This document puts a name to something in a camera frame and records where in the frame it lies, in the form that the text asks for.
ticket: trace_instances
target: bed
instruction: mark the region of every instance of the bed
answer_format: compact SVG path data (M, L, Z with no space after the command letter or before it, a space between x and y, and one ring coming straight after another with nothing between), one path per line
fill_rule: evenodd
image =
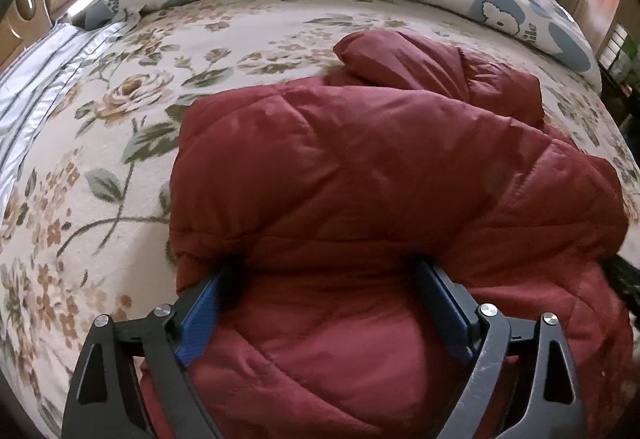
M598 97L588 43L554 0L94 0L76 24L57 24L0 77L11 114L0 119L0 366L48 438L94 318L175 299L168 180L185 110L325 73L353 31L412 29L537 76L549 122L618 172L630 221L620 255L640 267L640 170Z

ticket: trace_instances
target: red puffer jacket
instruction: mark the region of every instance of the red puffer jacket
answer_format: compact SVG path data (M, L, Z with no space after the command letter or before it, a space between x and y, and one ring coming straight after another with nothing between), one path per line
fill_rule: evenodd
M182 124L178 291L226 253L248 270L190 367L225 437L420 437L460 371L408 285L415 252L508 316L559 316L599 437L632 350L596 262L626 231L613 168L545 125L535 77L471 50L367 31L335 53L331 76L207 96Z

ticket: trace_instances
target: metal screw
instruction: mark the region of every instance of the metal screw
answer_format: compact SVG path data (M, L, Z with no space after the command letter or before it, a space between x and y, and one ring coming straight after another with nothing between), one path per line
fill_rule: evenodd
M169 304L162 304L154 309L154 314L160 318L167 316L169 313L171 313L171 306Z
M544 320L547 325L558 325L559 323L558 317L553 313L544 313L542 320Z
M96 327L104 327L109 323L109 315L101 314L98 315L94 320L94 325Z
M480 306L480 312L484 316L496 316L498 314L498 308L493 304L482 304Z

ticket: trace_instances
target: blue gripper pad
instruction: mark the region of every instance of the blue gripper pad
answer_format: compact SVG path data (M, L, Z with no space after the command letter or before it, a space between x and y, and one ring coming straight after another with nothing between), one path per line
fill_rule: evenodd
M474 359L469 340L469 325L431 266L422 261L415 270L418 295L427 308L440 339L449 354L463 365Z
M220 318L220 277L212 279L202 290L182 322L182 339L176 349L175 357L184 368L194 359L200 358L209 343L209 338Z

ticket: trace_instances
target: floral bedsheet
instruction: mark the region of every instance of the floral bedsheet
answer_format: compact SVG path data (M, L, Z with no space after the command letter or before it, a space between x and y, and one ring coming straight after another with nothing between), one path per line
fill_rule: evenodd
M175 299L168 180L187 106L325 73L340 65L338 40L373 28L414 29L538 76L549 121L616 168L632 222L622 254L640 266L640 171L593 88L548 55L407 0L201 0L153 12L54 109L2 220L0 365L47 437L60 435L94 318L137 318Z

